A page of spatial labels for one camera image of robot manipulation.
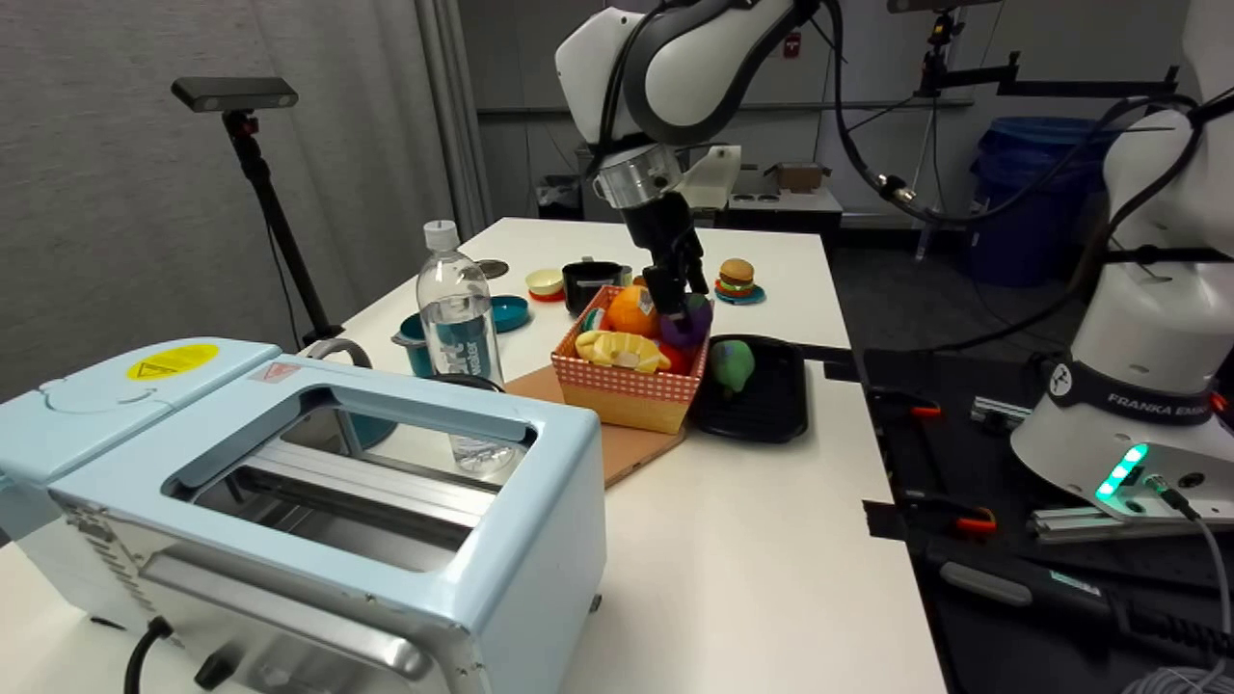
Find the white table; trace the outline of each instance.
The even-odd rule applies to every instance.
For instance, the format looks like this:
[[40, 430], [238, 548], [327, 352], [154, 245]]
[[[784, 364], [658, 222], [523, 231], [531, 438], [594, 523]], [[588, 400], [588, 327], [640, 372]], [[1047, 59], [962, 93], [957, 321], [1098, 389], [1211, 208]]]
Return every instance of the white table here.
[[755, 197], [728, 197], [728, 212], [807, 212], [807, 217], [840, 217], [840, 200], [834, 197], [831, 185], [816, 185], [811, 194], [789, 194], [778, 187], [773, 200], [755, 200]]
[[[761, 308], [723, 305], [715, 331], [849, 346], [816, 237], [703, 231], [703, 245], [710, 276], [746, 254], [768, 285]], [[581, 254], [644, 263], [619, 222], [502, 218], [468, 250], [512, 267], [493, 294]], [[349, 335], [377, 371], [404, 371], [388, 331], [414, 308], [414, 285], [399, 285]], [[505, 377], [545, 364], [562, 327], [562, 305], [536, 305], [531, 327], [502, 335]], [[912, 557], [865, 528], [860, 499], [891, 499], [865, 393], [811, 364], [811, 403], [811, 430], [786, 448], [691, 436], [611, 489], [604, 605], [566, 694], [944, 691]], [[0, 551], [4, 694], [118, 691], [126, 650], [133, 634], [89, 624], [14, 548]], [[151, 650], [151, 691], [185, 691], [190, 674], [180, 650]]]

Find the blue bin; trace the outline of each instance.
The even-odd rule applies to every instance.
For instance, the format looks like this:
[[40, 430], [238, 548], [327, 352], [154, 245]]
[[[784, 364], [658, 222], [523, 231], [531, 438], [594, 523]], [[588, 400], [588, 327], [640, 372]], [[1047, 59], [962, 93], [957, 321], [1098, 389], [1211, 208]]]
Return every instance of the blue bin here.
[[[975, 197], [996, 208], [1035, 185], [1056, 159], [1092, 134], [1092, 120], [996, 120], [980, 138]], [[1092, 134], [1088, 146], [1048, 177], [1031, 200], [975, 228], [964, 269], [991, 285], [1043, 285], [1088, 204], [1102, 187], [1102, 159], [1117, 132]]]

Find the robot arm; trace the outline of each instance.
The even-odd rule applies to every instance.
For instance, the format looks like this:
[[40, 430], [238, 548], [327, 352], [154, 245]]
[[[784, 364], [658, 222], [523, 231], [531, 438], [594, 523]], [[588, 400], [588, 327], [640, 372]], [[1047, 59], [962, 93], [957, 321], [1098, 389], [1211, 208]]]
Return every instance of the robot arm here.
[[[1234, 48], [1221, 37], [1234, 2], [1191, 0], [1184, 48], [1200, 77], [1196, 110], [1155, 110], [1108, 154], [1112, 208], [1138, 204], [1115, 245], [1211, 245], [1234, 254]], [[1211, 412], [1211, 381], [1234, 346], [1234, 267], [1102, 267], [1088, 317], [1047, 398], [1011, 436], [1047, 483], [1115, 515], [1170, 521], [1155, 485], [1188, 485], [1206, 521], [1234, 521], [1234, 430]]]
[[732, 120], [777, 41], [814, 11], [816, 0], [604, 6], [557, 48], [557, 74], [590, 146], [631, 134], [703, 143]]
[[658, 0], [652, 11], [604, 6], [558, 48], [557, 74], [594, 161], [590, 172], [624, 212], [665, 317], [687, 317], [682, 285], [706, 294], [691, 208], [670, 185], [670, 146], [717, 134], [773, 44], [816, 0]]

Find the plastic bottle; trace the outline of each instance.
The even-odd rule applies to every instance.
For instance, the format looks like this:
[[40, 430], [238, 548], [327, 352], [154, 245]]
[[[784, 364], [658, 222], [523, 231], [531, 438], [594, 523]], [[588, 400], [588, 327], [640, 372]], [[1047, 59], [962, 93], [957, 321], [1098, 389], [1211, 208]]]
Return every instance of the plastic bottle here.
[[[487, 273], [460, 250], [460, 228], [451, 218], [427, 218], [424, 245], [431, 254], [418, 273], [418, 302], [431, 371], [440, 377], [463, 377], [463, 386], [502, 386]], [[457, 466], [482, 483], [505, 483], [517, 462], [511, 444], [449, 438]]]
[[424, 245], [431, 254], [422, 267], [418, 302], [431, 371], [502, 386], [487, 273], [460, 250], [460, 228], [451, 218], [427, 218]]

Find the basket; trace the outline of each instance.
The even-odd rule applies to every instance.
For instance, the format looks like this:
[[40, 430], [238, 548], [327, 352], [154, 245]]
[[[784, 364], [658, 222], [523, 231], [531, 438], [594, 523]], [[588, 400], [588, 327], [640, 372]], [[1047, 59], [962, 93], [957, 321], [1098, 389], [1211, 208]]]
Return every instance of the basket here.
[[562, 400], [594, 407], [602, 425], [678, 430], [706, 372], [706, 346], [697, 352], [691, 372], [602, 371], [574, 355], [574, 335], [581, 331], [581, 321], [594, 308], [604, 308], [612, 294], [612, 285], [597, 287], [594, 302], [577, 311], [574, 327], [552, 352], [552, 371], [562, 386]]

